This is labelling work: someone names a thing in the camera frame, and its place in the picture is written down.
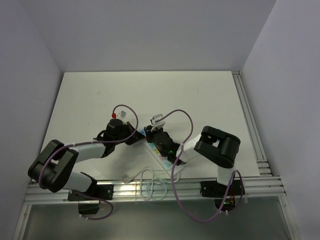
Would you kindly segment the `white colourful power strip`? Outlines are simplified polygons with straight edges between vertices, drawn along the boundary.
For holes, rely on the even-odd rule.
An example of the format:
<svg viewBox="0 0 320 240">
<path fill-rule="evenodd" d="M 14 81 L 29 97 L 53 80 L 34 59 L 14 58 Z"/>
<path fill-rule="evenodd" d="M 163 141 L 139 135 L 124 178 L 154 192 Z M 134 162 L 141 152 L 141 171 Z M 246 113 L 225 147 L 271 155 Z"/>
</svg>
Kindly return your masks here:
<svg viewBox="0 0 320 240">
<path fill-rule="evenodd" d="M 140 130 L 140 133 L 142 135 L 146 136 L 146 133 L 145 133 L 144 129 Z M 173 163 L 169 162 L 167 157 L 161 156 L 160 152 L 158 151 L 158 149 L 156 148 L 154 143 L 148 143 L 147 140 L 145 140 L 144 141 L 144 145 L 146 146 L 148 151 L 152 154 L 152 156 L 155 159 L 155 161 L 161 166 L 162 171 L 166 172 L 166 174 L 169 177 L 171 177 Z M 184 168 L 185 167 L 183 165 L 176 166 L 174 168 L 174 175 L 177 175 L 177 174 L 181 173 L 184 170 Z"/>
</svg>

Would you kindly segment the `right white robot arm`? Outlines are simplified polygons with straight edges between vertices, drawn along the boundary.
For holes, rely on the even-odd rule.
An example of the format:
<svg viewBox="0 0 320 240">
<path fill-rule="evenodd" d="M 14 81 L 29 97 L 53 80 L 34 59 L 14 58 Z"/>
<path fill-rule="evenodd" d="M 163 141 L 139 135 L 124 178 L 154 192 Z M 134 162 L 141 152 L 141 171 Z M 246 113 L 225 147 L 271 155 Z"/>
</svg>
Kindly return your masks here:
<svg viewBox="0 0 320 240">
<path fill-rule="evenodd" d="M 174 168 L 175 174 L 190 160 L 204 157 L 217 165 L 217 191 L 227 195 L 233 190 L 234 183 L 230 178 L 235 171 L 235 159 L 241 144 L 235 135 L 205 126 L 200 134 L 181 147 L 162 127 L 157 129 L 148 125 L 142 133 L 146 138 L 146 146 L 164 170 L 171 171 L 177 157 L 179 160 Z"/>
</svg>

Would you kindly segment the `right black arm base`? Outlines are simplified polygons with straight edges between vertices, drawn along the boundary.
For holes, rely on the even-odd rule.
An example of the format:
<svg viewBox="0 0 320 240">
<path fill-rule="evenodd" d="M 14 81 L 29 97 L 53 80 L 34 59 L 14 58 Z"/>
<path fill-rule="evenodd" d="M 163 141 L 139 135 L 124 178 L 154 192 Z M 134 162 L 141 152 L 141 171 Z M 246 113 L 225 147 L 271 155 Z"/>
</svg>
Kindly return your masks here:
<svg viewBox="0 0 320 240">
<path fill-rule="evenodd" d="M 217 209 L 220 207 L 221 203 L 223 203 L 221 211 L 224 212 L 233 210 L 237 205 L 236 196 L 240 196 L 241 194 L 244 196 L 246 193 L 240 180 L 233 180 L 229 187 L 225 201 L 222 200 L 227 189 L 226 185 L 220 184 L 215 180 L 201 181 L 200 186 L 201 196 L 205 198 L 213 198 Z"/>
</svg>

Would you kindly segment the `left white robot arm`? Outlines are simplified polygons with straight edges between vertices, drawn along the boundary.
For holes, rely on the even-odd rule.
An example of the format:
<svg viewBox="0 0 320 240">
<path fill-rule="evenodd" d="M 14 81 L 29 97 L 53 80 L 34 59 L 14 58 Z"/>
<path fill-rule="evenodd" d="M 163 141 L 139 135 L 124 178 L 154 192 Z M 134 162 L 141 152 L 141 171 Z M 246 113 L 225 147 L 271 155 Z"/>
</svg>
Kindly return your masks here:
<svg viewBox="0 0 320 240">
<path fill-rule="evenodd" d="M 102 194 L 98 181 L 85 172 L 73 171 L 75 164 L 105 158 L 117 145 L 125 143 L 130 146 L 144 138 L 129 122 L 114 118 L 93 141 L 65 145 L 56 139 L 51 140 L 31 164 L 27 175 L 42 189 L 52 193 L 71 190 L 74 195 L 79 192 L 86 200 L 99 198 Z"/>
</svg>

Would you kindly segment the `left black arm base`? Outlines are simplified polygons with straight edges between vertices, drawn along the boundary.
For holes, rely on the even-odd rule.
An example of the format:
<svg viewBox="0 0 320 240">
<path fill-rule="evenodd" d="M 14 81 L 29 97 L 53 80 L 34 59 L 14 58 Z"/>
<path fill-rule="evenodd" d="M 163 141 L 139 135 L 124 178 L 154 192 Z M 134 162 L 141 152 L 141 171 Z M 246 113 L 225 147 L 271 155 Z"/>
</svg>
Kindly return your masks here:
<svg viewBox="0 0 320 240">
<path fill-rule="evenodd" d="M 113 199 L 113 184 L 98 184 L 86 192 L 70 190 L 67 200 L 69 202 L 78 202 L 78 213 L 81 217 L 88 220 L 102 220 L 109 217 L 114 210 L 114 206 L 109 200 Z M 99 210 L 102 205 L 106 204 L 110 207 L 109 213 L 105 216 L 98 217 Z"/>
</svg>

